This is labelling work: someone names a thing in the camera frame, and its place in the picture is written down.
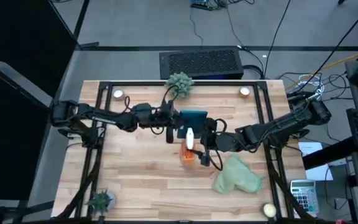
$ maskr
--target green cloth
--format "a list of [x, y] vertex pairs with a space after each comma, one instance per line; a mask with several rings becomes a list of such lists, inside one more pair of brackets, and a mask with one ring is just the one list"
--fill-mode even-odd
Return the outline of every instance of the green cloth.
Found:
[[256, 193], [262, 190], [263, 179], [252, 172], [238, 156], [233, 155], [224, 164], [212, 189], [227, 194], [237, 187], [247, 193]]

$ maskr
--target succulent plant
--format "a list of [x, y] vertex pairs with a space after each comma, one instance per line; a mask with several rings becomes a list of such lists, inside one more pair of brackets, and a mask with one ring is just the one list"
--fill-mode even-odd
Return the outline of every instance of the succulent plant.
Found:
[[94, 214], [98, 212], [103, 215], [104, 212], [108, 212], [108, 207], [110, 202], [114, 200], [110, 198], [109, 194], [107, 193], [107, 189], [102, 191], [101, 193], [93, 193], [93, 198], [88, 201], [88, 205], [93, 207]]
[[176, 85], [178, 88], [173, 87], [170, 90], [172, 96], [178, 96], [178, 98], [186, 98], [190, 96], [190, 91], [193, 88], [194, 81], [183, 72], [169, 76], [169, 79], [165, 82], [166, 87], [170, 88]]

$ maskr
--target wooden tabletop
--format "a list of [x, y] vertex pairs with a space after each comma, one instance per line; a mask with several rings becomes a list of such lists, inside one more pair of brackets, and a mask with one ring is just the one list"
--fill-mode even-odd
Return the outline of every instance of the wooden tabletop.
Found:
[[[282, 116], [288, 107], [281, 80], [268, 80], [268, 92], [275, 118]], [[85, 81], [80, 103], [95, 105], [99, 81]], [[159, 106], [165, 93], [163, 86], [115, 86], [131, 98], [131, 106], [148, 102]], [[227, 131], [248, 124], [259, 123], [254, 92], [248, 98], [239, 98], [239, 86], [195, 86], [191, 97], [176, 100], [175, 108], [206, 110], [210, 118], [222, 118]], [[260, 91], [265, 121], [267, 112]], [[112, 100], [110, 110], [122, 111], [123, 101]], [[262, 146], [249, 152], [222, 153], [223, 161], [236, 153], [257, 175], [265, 177], [263, 189], [256, 194], [235, 190], [227, 195], [211, 189], [218, 171], [213, 167], [198, 166], [184, 170], [179, 150], [181, 139], [173, 144], [165, 142], [165, 134], [154, 135], [150, 129], [138, 128], [127, 133], [108, 125], [103, 147], [98, 190], [109, 189], [117, 197], [116, 207], [105, 213], [106, 220], [266, 220], [261, 212], [265, 203], [272, 203], [269, 176]], [[69, 144], [79, 142], [72, 140]], [[296, 141], [290, 145], [298, 147]], [[76, 194], [80, 186], [86, 149], [75, 145], [67, 150], [52, 216], [58, 215]], [[283, 163], [288, 182], [305, 179], [301, 154], [290, 148], [283, 150]], [[277, 187], [283, 216], [287, 215], [283, 194]]]

